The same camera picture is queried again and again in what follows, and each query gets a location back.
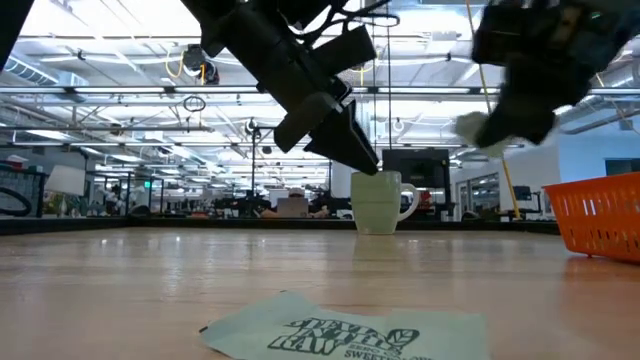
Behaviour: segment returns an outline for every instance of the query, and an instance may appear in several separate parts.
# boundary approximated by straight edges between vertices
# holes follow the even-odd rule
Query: computer monitor
[[[383,150],[382,161],[383,170],[398,171],[403,183],[418,188],[449,187],[448,150]]]
[[[517,201],[531,200],[531,188],[528,186],[514,186],[513,193]]]

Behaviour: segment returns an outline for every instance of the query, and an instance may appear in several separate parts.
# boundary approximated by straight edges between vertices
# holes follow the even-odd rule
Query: wooden tabletop
[[[494,360],[638,359],[640,266],[525,233],[114,229],[0,238],[0,354],[222,359],[197,330],[281,290],[483,313]]]

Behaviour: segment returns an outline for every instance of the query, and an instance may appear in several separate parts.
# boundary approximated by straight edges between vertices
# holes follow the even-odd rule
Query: ceramic mug
[[[403,191],[413,193],[409,209],[400,213]],[[381,171],[370,176],[356,172],[351,175],[351,207],[358,232],[365,235],[391,235],[402,221],[416,210],[420,192],[411,184],[402,183],[397,171]]]

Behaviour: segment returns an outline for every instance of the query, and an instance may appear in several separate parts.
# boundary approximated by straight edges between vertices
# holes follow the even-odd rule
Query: orange plastic basket
[[[640,262],[640,173],[545,187],[567,249]]]

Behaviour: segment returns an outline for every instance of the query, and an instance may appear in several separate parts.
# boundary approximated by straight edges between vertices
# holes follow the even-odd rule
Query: ceiling
[[[353,86],[363,88],[482,86],[479,67],[469,59],[471,29],[464,1],[435,0],[422,5],[423,2],[393,1],[390,12],[400,16],[400,25],[388,31],[369,27],[378,59],[366,64],[363,72],[347,71],[340,76]],[[348,6],[358,9],[362,4],[352,0]],[[477,26],[482,2],[472,1],[470,10]],[[319,43],[339,31],[339,28],[329,29]],[[221,89],[230,86],[239,91],[224,88],[228,91],[198,95],[191,101],[206,103],[200,112],[190,112],[184,106],[189,94],[119,90],[122,86],[200,86],[197,76],[180,69],[182,51],[199,40],[200,27],[179,0],[36,0],[12,58],[18,64],[27,64],[48,74],[56,85],[114,89],[109,94],[83,94],[82,103],[51,94],[0,94],[0,101],[5,105],[1,122],[7,126],[70,126],[76,130],[65,131],[64,136],[70,136],[74,142],[93,144],[83,147],[101,154],[100,158],[108,163],[131,166],[147,163],[157,169],[167,164],[193,166],[197,170],[180,171],[193,175],[194,179],[196,175],[216,176],[225,183],[246,184],[246,179],[238,180],[238,177],[246,176],[247,166],[251,172],[251,137],[245,131],[248,121],[253,119],[260,126],[276,126],[285,112],[269,95],[255,93],[255,79],[230,53],[224,51],[214,62],[220,72]],[[603,74],[604,86],[632,85],[628,68],[636,45],[640,44],[629,43],[616,63]],[[499,85],[501,69],[484,66],[483,72],[489,87]],[[4,71],[0,84],[35,85],[33,78],[25,80],[24,74],[19,75],[16,71]],[[455,146],[461,141],[451,133],[452,120],[471,111],[487,110],[485,99],[480,95],[399,91],[362,93],[354,97],[359,101],[358,121],[368,129],[378,150],[388,146],[391,140],[392,146],[451,146],[453,151],[459,151]],[[591,108],[569,110],[562,116],[571,122],[584,122],[587,116],[591,116],[588,121],[595,121],[600,119],[598,116],[609,114],[594,115],[597,111],[612,111],[612,106],[604,100],[589,106]],[[566,127],[573,126],[569,121],[566,123]],[[141,130],[117,135],[98,131],[114,124]],[[59,129],[53,135],[51,131],[43,133],[42,130],[23,131],[17,137],[20,141],[34,138],[50,141],[59,140],[56,136],[62,133]],[[265,149],[273,143],[268,130],[263,132],[260,141],[258,184],[296,186],[326,182],[328,162],[325,159],[305,153],[301,148],[287,154],[273,146]],[[123,149],[100,146],[103,142],[190,143],[194,146],[167,146],[168,151],[159,151],[152,144]],[[198,146],[198,143],[212,146]],[[122,158],[104,156],[109,154],[124,154],[138,160],[123,162]],[[457,160],[462,161],[463,166],[473,166],[485,158],[477,152],[465,151]]]

